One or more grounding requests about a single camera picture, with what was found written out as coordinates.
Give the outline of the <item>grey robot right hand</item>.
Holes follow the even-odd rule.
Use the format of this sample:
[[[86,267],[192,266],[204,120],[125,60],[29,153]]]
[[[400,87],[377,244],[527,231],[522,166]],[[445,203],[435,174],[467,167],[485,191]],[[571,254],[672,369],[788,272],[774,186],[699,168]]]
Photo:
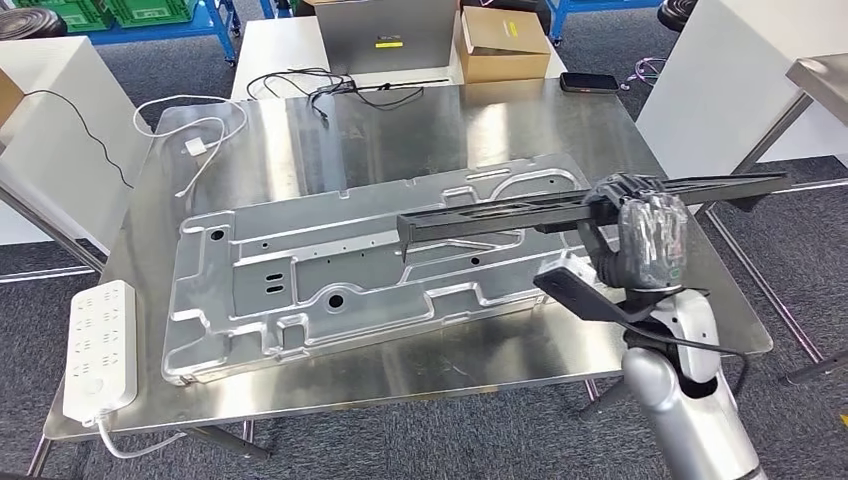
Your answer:
[[[578,233],[599,281],[638,291],[672,291],[686,268],[688,210],[660,179],[616,173],[599,181],[582,199],[593,217]],[[597,227],[602,205],[617,215],[619,249],[611,250]]]

